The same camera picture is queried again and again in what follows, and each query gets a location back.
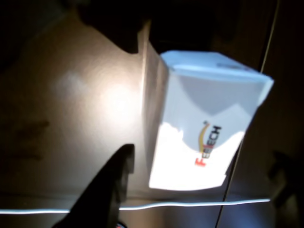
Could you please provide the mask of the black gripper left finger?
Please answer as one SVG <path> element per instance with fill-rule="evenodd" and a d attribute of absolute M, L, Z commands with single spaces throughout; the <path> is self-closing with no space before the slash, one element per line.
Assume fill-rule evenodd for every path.
<path fill-rule="evenodd" d="M 134 144 L 120 147 L 89 183 L 55 228 L 115 228 L 134 172 Z"/>

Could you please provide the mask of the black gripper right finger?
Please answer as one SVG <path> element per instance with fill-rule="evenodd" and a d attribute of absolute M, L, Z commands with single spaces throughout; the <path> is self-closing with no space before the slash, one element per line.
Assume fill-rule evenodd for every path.
<path fill-rule="evenodd" d="M 282 206 L 295 195 L 297 209 L 304 212 L 304 155 L 290 157 L 282 152 L 274 152 L 275 163 L 272 166 L 272 178 L 283 173 L 285 184 L 279 194 L 273 199 L 276 208 Z"/>

